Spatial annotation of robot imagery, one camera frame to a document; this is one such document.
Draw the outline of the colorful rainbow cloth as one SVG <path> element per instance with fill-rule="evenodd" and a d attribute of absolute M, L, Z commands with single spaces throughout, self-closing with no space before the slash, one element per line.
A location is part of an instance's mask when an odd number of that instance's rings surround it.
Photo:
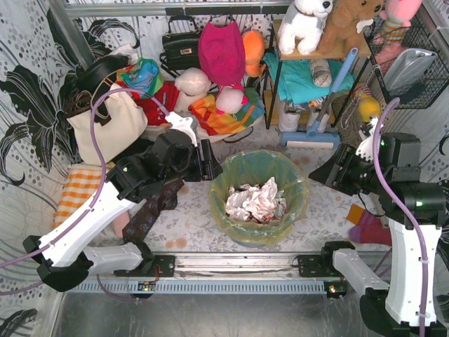
<path fill-rule="evenodd" d="M 152 59 L 139 58 L 134 65 L 120 69 L 116 74 L 116 83 L 143 91 L 145 94 L 132 92 L 134 100 L 147 99 L 154 96 L 163 86 L 164 80 L 159 66 Z"/>

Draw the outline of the orange white checkered towel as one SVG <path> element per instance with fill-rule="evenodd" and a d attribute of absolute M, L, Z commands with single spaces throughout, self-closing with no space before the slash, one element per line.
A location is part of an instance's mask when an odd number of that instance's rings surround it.
<path fill-rule="evenodd" d="M 57 228 L 81 207 L 97 190 L 102 169 L 100 166 L 73 164 L 62 190 L 57 211 L 53 220 L 53 228 Z"/>

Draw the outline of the white plush bear red clothes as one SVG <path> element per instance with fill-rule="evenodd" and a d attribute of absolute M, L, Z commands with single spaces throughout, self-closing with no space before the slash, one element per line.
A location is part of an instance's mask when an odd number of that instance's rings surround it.
<path fill-rule="evenodd" d="M 208 95 L 212 82 L 199 68 L 185 70 L 175 81 L 166 81 L 154 94 L 169 112 L 188 112 L 189 106 Z M 167 124 L 162 109 L 150 98 L 136 99 L 137 106 L 143 109 L 150 126 Z"/>

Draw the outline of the purple orange sock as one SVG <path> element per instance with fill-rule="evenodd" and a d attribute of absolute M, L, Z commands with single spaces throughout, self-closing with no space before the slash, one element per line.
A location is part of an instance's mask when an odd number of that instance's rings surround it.
<path fill-rule="evenodd" d="M 365 209 L 352 204 L 346 219 L 354 226 L 349 230 L 349 238 L 359 244 L 381 244 L 391 246 L 391 234 L 379 218 L 372 216 Z"/>

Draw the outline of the grey patterned rolled cloth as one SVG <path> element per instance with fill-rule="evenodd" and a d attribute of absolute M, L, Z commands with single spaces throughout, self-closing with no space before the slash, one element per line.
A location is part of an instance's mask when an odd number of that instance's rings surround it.
<path fill-rule="evenodd" d="M 329 87 L 332 84 L 332 74 L 326 59 L 313 59 L 309 61 L 312 81 L 315 86 Z"/>

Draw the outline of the pink plush toy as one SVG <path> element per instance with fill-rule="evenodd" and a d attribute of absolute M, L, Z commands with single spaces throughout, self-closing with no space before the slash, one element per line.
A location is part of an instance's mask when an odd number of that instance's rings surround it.
<path fill-rule="evenodd" d="M 387 0 L 379 13 L 383 23 L 375 39 L 380 43 L 403 40 L 421 4 L 422 0 Z"/>

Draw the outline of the blue lint roller mop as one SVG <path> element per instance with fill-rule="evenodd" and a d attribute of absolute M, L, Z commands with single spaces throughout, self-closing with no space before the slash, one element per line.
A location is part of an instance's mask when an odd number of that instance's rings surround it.
<path fill-rule="evenodd" d="M 319 149 L 333 149 L 340 145 L 340 136 L 337 132 L 319 132 L 319 126 L 322 119 L 326 115 L 326 112 L 331 104 L 331 100 L 335 94 L 339 91 L 339 88 L 343 82 L 344 77 L 348 73 L 355 58 L 358 55 L 358 48 L 353 47 L 348 52 L 342 67 L 336 76 L 330 90 L 330 95 L 322 104 L 321 111 L 314 120 L 311 126 L 306 128 L 306 131 L 289 131 L 283 132 L 280 136 L 280 144 L 286 147 L 299 147 L 299 148 L 319 148 Z"/>

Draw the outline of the teal plastic trash bin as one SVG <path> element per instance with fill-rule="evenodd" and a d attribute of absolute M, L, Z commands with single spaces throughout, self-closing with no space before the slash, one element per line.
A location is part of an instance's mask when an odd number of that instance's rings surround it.
<path fill-rule="evenodd" d="M 240 246 L 244 246 L 247 248 L 264 248 L 277 245 L 279 242 L 282 242 L 285 239 L 285 236 L 249 235 L 246 237 L 242 237 L 241 235 L 239 236 L 232 235 L 229 238 L 233 242 L 239 244 Z"/>

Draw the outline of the white sneaker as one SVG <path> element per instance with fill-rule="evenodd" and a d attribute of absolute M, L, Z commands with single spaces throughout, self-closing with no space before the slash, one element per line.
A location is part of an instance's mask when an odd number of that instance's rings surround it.
<path fill-rule="evenodd" d="M 294 132 L 297 130 L 302 110 L 290 102 L 284 102 L 279 111 L 279 130 L 281 132 Z"/>

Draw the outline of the yellow translucent trash bag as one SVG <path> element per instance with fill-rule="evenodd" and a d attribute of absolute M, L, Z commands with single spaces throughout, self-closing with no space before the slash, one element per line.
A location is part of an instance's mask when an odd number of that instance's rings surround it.
<path fill-rule="evenodd" d="M 305 217 L 309 179 L 280 152 L 242 151 L 227 157 L 222 169 L 210 186 L 210 211 L 237 244 L 278 244 Z"/>

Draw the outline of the dark floral necktie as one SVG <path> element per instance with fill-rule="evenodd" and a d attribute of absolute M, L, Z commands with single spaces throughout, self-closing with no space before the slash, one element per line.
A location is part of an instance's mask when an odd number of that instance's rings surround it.
<path fill-rule="evenodd" d="M 144 241 L 161 212 L 173 210 L 177 206 L 177 193 L 183 186 L 183 181 L 178 179 L 148 197 L 142 208 L 122 230 L 123 241 Z"/>

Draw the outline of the black metal shelf rack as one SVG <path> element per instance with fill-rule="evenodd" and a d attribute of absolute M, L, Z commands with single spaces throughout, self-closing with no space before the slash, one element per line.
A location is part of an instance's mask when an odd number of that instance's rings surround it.
<path fill-rule="evenodd" d="M 278 98 L 279 100 L 281 100 L 277 93 L 277 90 L 283 61 L 287 60 L 310 61 L 313 59 L 326 59 L 326 60 L 337 60 L 342 63 L 342 60 L 346 58 L 341 41 L 336 42 L 332 51 L 324 55 L 319 54 L 318 51 L 314 51 L 309 55 L 301 55 L 298 53 L 298 51 L 294 51 L 290 55 L 282 54 L 277 49 L 277 43 L 279 42 L 280 25 L 281 20 L 274 20 L 272 22 L 271 28 L 269 29 L 270 31 L 269 48 L 265 50 L 265 53 L 273 53 L 277 55 L 277 57 L 279 58 L 276 78 L 274 79 L 273 76 L 270 74 L 268 66 L 265 71 L 266 74 L 264 75 L 263 98 L 265 106 L 264 123 L 266 128 L 270 128 L 270 126 L 276 125 L 278 123 L 279 118 L 277 116 L 279 114 L 279 111 L 276 110 L 275 99 Z"/>

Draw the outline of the black round hat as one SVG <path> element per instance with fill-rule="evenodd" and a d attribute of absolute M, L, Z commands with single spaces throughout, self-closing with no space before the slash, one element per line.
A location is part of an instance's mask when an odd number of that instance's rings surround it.
<path fill-rule="evenodd" d="M 80 90 L 93 93 L 105 77 L 128 64 L 129 57 L 127 55 L 106 55 L 94 62 L 86 70 L 79 70 L 76 73 L 76 84 Z"/>

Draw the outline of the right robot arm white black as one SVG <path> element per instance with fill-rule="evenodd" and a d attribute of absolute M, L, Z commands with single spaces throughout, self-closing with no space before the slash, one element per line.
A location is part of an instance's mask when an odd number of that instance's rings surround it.
<path fill-rule="evenodd" d="M 445 193 L 436 183 L 420 182 L 420 140 L 407 133 L 385 133 L 375 158 L 391 197 L 379 181 L 375 165 L 341 144 L 309 178 L 347 195 L 379 197 L 391 235 L 391 279 L 382 281 L 353 246 L 326 243 L 333 267 L 357 292 L 363 322 L 383 336 L 445 336 L 436 317 L 433 279 L 436 248 L 445 222 Z"/>

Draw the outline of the crumpled white red paper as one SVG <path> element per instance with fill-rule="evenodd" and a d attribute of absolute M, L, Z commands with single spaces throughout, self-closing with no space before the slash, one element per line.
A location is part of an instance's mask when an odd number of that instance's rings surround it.
<path fill-rule="evenodd" d="M 275 177 L 263 185 L 244 184 L 228 189 L 226 214 L 238 222 L 267 224 L 282 219 L 288 210 L 284 191 L 278 189 Z"/>

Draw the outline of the orange plush toy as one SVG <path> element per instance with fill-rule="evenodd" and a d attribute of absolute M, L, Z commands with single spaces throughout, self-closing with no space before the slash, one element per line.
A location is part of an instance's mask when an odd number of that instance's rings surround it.
<path fill-rule="evenodd" d="M 250 30 L 242 34 L 245 51 L 245 71 L 249 77 L 260 77 L 265 66 L 260 62 L 264 56 L 264 39 L 257 30 Z"/>

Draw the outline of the magenta knitted bag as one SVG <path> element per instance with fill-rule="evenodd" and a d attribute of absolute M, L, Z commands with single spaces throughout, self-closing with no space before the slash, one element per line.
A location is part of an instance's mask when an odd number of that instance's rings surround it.
<path fill-rule="evenodd" d="M 235 21 L 223 27 L 206 24 L 199 39 L 199 62 L 213 83 L 239 83 L 245 74 L 245 59 L 243 39 Z"/>

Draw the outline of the black leather handbag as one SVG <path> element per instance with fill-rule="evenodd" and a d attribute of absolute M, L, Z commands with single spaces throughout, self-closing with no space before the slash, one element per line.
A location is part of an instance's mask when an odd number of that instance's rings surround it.
<path fill-rule="evenodd" d="M 188 32 L 174 33 L 171 24 L 175 21 L 189 21 L 194 29 Z M 194 18 L 189 15 L 175 15 L 168 21 L 168 31 L 162 36 L 163 53 L 159 55 L 161 68 L 166 72 L 200 68 L 199 39 L 201 30 Z"/>

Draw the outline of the pink fuzzy cloth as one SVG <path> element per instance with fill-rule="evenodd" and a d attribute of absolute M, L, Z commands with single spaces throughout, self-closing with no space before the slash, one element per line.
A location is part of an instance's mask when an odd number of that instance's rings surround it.
<path fill-rule="evenodd" d="M 129 222 L 130 214 L 128 211 L 123 212 L 112 221 L 112 227 L 116 237 L 118 237 L 119 239 L 123 238 L 123 229 L 125 228 L 125 226 L 127 226 L 127 224 L 129 224 Z"/>

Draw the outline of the pink round plush head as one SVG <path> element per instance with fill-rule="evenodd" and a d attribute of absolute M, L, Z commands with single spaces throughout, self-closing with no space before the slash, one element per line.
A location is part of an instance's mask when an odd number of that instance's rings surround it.
<path fill-rule="evenodd" d="M 247 103 L 248 98 L 245 96 L 242 86 L 222 86 L 215 101 L 216 112 L 218 114 L 236 114 Z"/>

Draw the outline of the brown teddy bear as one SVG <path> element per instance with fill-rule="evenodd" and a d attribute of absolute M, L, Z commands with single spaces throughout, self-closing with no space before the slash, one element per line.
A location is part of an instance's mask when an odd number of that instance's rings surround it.
<path fill-rule="evenodd" d="M 336 1 L 326 20 L 317 50 L 320 53 L 328 53 L 338 41 L 342 42 L 345 53 L 353 47 L 360 49 L 364 41 L 364 29 L 373 24 L 383 4 L 381 0 Z"/>

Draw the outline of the silver foil pouch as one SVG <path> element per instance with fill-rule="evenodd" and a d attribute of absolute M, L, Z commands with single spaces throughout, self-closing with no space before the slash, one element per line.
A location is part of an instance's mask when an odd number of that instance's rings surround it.
<path fill-rule="evenodd" d="M 422 48 L 408 48 L 392 63 L 383 77 L 388 91 L 414 84 L 435 61 L 437 53 Z"/>

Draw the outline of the aluminium rail base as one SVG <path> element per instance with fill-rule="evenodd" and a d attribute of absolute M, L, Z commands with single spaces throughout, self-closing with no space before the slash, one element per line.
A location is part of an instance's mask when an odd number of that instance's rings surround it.
<path fill-rule="evenodd" d="M 302 276 L 301 262 L 317 265 L 317 252 L 174 253 L 170 276 L 89 277 L 75 293 L 148 297 L 162 294 L 319 295 L 353 294 L 347 277 L 312 270 Z"/>

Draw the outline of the white plush dog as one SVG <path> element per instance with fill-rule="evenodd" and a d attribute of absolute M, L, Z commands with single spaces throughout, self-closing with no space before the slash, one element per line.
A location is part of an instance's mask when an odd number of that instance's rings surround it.
<path fill-rule="evenodd" d="M 309 55 L 314 52 L 332 9 L 332 1 L 294 0 L 279 27 L 280 53 L 290 55 L 297 50 L 301 55 Z"/>

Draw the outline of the orange striped cloth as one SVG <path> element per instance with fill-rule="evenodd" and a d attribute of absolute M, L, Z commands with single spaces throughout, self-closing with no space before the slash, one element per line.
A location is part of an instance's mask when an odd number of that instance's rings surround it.
<path fill-rule="evenodd" d="M 209 136 L 239 133 L 260 121 L 265 113 L 258 95 L 255 99 L 249 100 L 236 114 L 219 114 L 213 94 L 192 103 L 188 110 L 197 118 L 199 126 Z"/>

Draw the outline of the yellow plush duck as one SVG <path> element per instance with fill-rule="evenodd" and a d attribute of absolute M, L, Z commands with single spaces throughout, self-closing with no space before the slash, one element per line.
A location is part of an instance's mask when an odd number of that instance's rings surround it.
<path fill-rule="evenodd" d="M 358 112 L 361 115 L 363 123 L 370 122 L 372 117 L 378 118 L 380 116 L 380 104 L 378 100 L 373 97 L 368 86 L 359 84 L 354 89 L 353 97 L 356 100 Z"/>

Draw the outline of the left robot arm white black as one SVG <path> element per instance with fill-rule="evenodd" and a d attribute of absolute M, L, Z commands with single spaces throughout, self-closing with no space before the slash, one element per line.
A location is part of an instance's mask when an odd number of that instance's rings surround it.
<path fill-rule="evenodd" d="M 132 237 L 120 246 L 106 247 L 92 247 L 90 242 L 142 200 L 171 199 L 176 185 L 214 180 L 222 172 L 209 140 L 195 145 L 182 131 L 166 131 L 144 152 L 118 160 L 92 197 L 63 224 L 44 236 L 28 236 L 23 246 L 39 264 L 41 281 L 59 292 L 108 272 L 158 277 L 161 267 L 142 239 Z"/>

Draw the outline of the cream canvas tote bag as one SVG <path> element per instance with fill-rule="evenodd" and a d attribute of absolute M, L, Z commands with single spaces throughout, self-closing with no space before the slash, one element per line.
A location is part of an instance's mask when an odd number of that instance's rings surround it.
<path fill-rule="evenodd" d="M 111 94 L 105 100 L 110 120 L 105 124 L 94 123 L 95 139 L 106 162 L 122 153 L 144 132 L 148 125 L 143 109 L 124 91 Z M 91 138 L 91 111 L 68 119 L 74 129 L 79 155 L 89 165 L 100 165 Z"/>

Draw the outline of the teal folded cloth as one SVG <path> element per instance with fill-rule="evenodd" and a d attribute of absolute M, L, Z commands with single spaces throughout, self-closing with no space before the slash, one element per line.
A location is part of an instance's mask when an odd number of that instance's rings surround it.
<path fill-rule="evenodd" d="M 276 78 L 279 58 L 273 53 L 265 53 L 263 60 L 269 68 L 270 74 Z M 342 63 L 337 60 L 327 60 L 330 66 L 331 76 L 334 79 Z M 354 84 L 354 75 L 347 73 L 339 87 L 339 91 L 348 91 Z M 294 104 L 307 103 L 316 98 L 327 96 L 329 87 L 315 86 L 309 60 L 287 60 L 283 61 L 279 77 L 277 93 L 281 100 L 291 101 Z"/>

